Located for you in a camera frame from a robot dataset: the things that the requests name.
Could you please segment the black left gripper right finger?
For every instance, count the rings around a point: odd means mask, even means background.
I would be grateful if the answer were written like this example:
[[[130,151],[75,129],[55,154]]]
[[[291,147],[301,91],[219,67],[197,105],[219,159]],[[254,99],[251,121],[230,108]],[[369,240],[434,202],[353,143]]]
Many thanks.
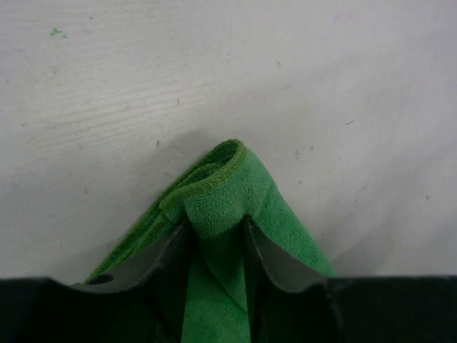
[[[454,276],[329,277],[243,220],[252,342],[454,342]]]

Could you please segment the green towel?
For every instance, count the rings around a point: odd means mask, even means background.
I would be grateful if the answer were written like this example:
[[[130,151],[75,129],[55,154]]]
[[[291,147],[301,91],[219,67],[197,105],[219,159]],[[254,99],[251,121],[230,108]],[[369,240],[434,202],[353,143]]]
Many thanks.
[[[184,342],[250,340],[238,225],[251,217],[273,240],[322,274],[333,267],[281,196],[258,157],[230,139],[187,169],[96,268],[102,274],[160,239],[181,219],[191,222],[191,261]]]

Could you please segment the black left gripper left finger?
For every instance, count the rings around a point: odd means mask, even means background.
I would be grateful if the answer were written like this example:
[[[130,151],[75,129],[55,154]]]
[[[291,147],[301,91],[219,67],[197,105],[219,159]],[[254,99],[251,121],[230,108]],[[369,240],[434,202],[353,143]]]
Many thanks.
[[[184,219],[85,284],[1,280],[2,342],[180,342],[189,279]]]

